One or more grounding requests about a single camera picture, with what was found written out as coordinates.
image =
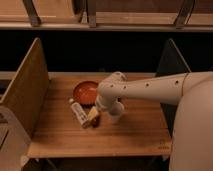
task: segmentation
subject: wall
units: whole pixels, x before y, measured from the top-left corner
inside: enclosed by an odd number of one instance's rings
[[[40,37],[49,71],[155,72],[173,38],[192,71],[213,67],[212,33],[1,30],[0,70],[15,71]]]

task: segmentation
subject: wooden panel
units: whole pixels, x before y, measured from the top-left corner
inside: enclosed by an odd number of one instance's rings
[[[33,0],[42,22],[78,22],[83,6],[74,13],[72,0]],[[28,21],[22,0],[0,0],[0,21]]]
[[[168,155],[171,139],[159,103],[122,99],[126,111],[116,125],[101,113],[98,128],[83,129],[68,99],[85,80],[100,82],[105,76],[74,75],[52,78],[40,120],[29,147],[31,158]],[[144,79],[128,74],[129,80]]]
[[[13,112],[12,117],[18,119],[29,136],[33,134],[48,84],[41,42],[35,39],[0,101],[1,106]]]

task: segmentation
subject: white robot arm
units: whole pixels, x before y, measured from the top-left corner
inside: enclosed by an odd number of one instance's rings
[[[170,160],[171,171],[213,170],[213,72],[184,73],[126,81],[115,72],[98,86],[96,106],[121,116],[118,98],[138,98],[178,105]]]

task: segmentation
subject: wooden tabletop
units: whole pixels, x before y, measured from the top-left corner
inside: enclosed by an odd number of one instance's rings
[[[30,158],[169,155],[171,138],[160,104],[122,99],[125,114],[110,124],[101,113],[97,128],[84,129],[70,109],[68,100],[82,81],[100,82],[107,75],[73,75],[51,79],[32,142]],[[128,80],[144,79],[127,74]]]

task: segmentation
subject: wooden divider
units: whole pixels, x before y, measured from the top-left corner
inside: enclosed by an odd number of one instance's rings
[[[28,143],[48,85],[41,41],[36,38],[0,101],[0,112]]]

